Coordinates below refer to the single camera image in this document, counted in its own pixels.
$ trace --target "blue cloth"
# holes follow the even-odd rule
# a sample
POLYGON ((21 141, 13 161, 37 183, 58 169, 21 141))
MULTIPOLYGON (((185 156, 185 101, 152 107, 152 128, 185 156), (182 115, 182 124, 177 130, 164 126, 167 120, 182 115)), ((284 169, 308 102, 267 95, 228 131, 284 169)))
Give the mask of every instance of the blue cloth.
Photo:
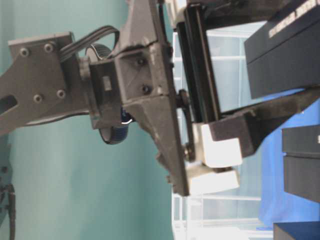
POLYGON ((284 161, 282 129, 320 124, 320 101, 296 114, 262 144, 262 194, 259 219, 267 226, 281 222, 320 220, 320 204, 284 191, 284 161))

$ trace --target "green backdrop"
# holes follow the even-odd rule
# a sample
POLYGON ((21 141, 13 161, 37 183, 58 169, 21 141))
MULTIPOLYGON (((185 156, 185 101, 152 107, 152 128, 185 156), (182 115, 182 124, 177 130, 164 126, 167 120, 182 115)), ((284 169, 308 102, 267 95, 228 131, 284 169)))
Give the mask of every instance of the green backdrop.
MULTIPOLYGON (((124 0, 0 0, 0 73, 12 62, 8 40, 65 31, 78 39, 103 25, 120 28, 127 13, 124 0)), ((20 128, 4 142, 1 156, 11 144, 17 240, 173 239, 166 172, 136 123, 115 146, 86 116, 20 128)), ((0 239, 8 236, 6 218, 0 239)))

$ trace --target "black box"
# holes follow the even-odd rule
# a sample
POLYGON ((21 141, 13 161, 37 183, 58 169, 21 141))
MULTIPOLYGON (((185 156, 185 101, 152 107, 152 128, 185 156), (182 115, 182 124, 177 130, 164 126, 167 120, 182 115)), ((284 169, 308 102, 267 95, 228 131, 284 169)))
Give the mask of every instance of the black box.
POLYGON ((284 191, 320 203, 320 125, 283 129, 282 151, 284 191))
POLYGON ((319 240, 320 222, 288 222, 273 225, 274 240, 319 240))
POLYGON ((293 0, 245 42, 252 98, 320 84, 320 1, 293 0))

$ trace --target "wire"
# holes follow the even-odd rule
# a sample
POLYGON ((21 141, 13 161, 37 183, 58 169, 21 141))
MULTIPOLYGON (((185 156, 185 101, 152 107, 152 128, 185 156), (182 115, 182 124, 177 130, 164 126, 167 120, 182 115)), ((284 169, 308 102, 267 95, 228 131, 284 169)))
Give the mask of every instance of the wire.
POLYGON ((52 120, 44 120, 44 121, 37 122, 37 123, 28 123, 28 124, 24 125, 24 127, 32 127, 32 126, 39 126, 39 125, 44 125, 44 124, 51 124, 51 123, 55 123, 55 122, 58 122, 58 121, 61 121, 64 119, 71 118, 71 117, 84 116, 84 115, 89 115, 89 113, 88 112, 80 112, 80 113, 64 115, 64 116, 56 117, 52 120))
POLYGON ((107 35, 114 34, 114 46, 117 44, 119 40, 119 30, 114 28, 113 26, 102 26, 95 31, 89 33, 88 35, 84 36, 83 38, 70 43, 67 46, 64 46, 60 50, 60 62, 63 63, 67 59, 69 59, 72 55, 76 54, 77 52, 89 47, 91 44, 96 42, 97 40, 105 37, 107 35))
POLYGON ((15 240, 16 237, 16 193, 15 188, 12 184, 6 185, 2 191, 7 191, 8 194, 8 206, 6 209, 9 215, 9 228, 10 235, 9 240, 15 240))

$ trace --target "transparent plastic bin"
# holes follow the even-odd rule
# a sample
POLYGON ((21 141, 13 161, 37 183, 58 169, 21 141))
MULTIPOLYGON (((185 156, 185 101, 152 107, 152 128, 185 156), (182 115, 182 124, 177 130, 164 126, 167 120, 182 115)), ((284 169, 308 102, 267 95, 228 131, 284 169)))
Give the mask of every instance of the transparent plastic bin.
MULTIPOLYGON (((262 22, 207 32, 221 111, 247 106, 251 99, 244 50, 245 40, 262 22)), ((173 34, 175 87, 187 89, 178 35, 173 34)), ((182 142, 187 132, 178 112, 182 142)), ((172 194, 172 229, 175 240, 271 240, 273 231, 259 221, 262 154, 258 152, 236 167, 240 187, 224 192, 180 197, 172 194)))

